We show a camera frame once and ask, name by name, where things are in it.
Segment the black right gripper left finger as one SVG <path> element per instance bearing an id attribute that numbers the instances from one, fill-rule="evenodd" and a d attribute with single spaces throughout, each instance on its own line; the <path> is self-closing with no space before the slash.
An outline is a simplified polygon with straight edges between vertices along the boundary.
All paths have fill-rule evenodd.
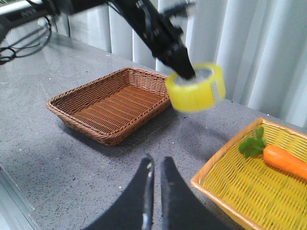
<path id="1" fill-rule="evenodd" d="M 154 161 L 150 155 L 141 163 L 129 185 L 109 209 L 86 230 L 150 230 L 154 207 Z"/>

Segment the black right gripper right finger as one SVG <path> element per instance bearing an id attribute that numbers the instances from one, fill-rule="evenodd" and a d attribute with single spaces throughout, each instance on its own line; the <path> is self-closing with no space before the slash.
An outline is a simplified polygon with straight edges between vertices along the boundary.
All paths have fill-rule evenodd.
<path id="1" fill-rule="evenodd" d="M 224 230 L 215 217 L 193 194 L 171 157 L 161 166 L 163 230 Z"/>

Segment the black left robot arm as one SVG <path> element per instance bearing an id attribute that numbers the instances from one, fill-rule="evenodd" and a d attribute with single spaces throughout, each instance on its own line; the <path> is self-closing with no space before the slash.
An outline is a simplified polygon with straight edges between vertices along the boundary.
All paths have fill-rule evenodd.
<path id="1" fill-rule="evenodd" d="M 174 26 L 172 16 L 187 17 L 193 2 L 179 3 L 159 13 L 149 0 L 17 0 L 0 7 L 0 38 L 21 25 L 51 15 L 73 15 L 99 5 L 112 4 L 150 49 L 152 56 L 184 79 L 195 71 L 188 50 L 181 40 L 181 27 Z"/>

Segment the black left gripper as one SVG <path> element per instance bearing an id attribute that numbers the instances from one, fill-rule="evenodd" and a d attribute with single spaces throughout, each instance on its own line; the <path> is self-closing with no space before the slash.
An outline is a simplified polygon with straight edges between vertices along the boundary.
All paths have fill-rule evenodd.
<path id="1" fill-rule="evenodd" d="M 166 47 L 156 46 L 152 49 L 152 54 L 180 77 L 189 80 L 195 76 L 188 50 L 181 41 L 168 44 Z"/>

